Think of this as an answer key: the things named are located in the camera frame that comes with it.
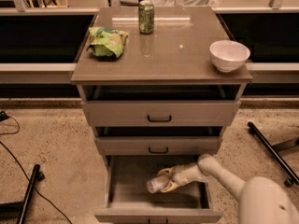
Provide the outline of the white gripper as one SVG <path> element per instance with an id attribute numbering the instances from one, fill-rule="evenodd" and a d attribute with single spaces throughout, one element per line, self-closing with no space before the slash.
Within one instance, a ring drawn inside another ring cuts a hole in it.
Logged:
<path id="1" fill-rule="evenodd" d="M 161 175 L 171 176 L 171 181 L 161 189 L 161 193 L 173 191 L 179 186 L 187 185 L 189 182 L 183 165 L 177 165 L 172 168 L 164 168 L 157 174 L 157 176 Z"/>

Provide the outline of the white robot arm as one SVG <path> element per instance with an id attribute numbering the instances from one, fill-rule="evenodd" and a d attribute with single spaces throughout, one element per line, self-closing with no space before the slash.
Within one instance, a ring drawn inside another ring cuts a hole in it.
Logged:
<path id="1" fill-rule="evenodd" d="M 169 192 L 210 177 L 218 180 L 238 201 L 239 224 L 299 224 L 298 210 L 280 185 L 260 176 L 244 181 L 207 154 L 197 162 L 161 170 L 148 182 L 148 189 L 151 193 Z"/>

